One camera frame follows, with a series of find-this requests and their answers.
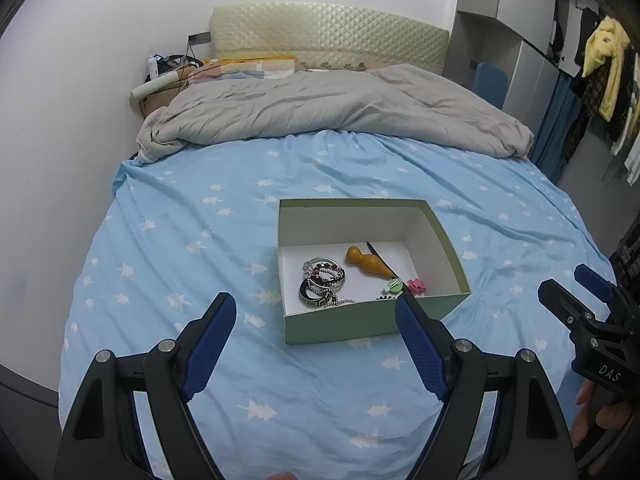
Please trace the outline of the person's right hand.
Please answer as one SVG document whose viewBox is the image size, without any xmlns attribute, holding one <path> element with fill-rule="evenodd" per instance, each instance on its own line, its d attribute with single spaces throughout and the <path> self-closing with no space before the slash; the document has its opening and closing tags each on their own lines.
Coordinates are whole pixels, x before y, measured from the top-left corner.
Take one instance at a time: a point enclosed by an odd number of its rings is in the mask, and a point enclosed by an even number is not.
<svg viewBox="0 0 640 480">
<path fill-rule="evenodd" d="M 570 440 L 572 440 L 574 448 L 577 448 L 588 434 L 591 425 L 589 412 L 594 388 L 596 388 L 596 385 L 586 379 L 578 390 L 575 399 L 578 411 L 574 417 L 572 426 L 570 426 Z M 622 429 L 630 418 L 631 408 L 627 403 L 607 405 L 598 411 L 596 425 L 604 430 Z"/>
</svg>

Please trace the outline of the person's left hand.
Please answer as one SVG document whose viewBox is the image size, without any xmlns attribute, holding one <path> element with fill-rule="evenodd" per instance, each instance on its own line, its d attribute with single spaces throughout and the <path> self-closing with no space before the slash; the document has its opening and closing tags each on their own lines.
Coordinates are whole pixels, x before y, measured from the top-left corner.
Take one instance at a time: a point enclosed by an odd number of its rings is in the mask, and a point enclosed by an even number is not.
<svg viewBox="0 0 640 480">
<path fill-rule="evenodd" d="M 297 480 L 297 477 L 291 471 L 281 471 L 277 474 L 272 474 L 266 480 Z"/>
</svg>

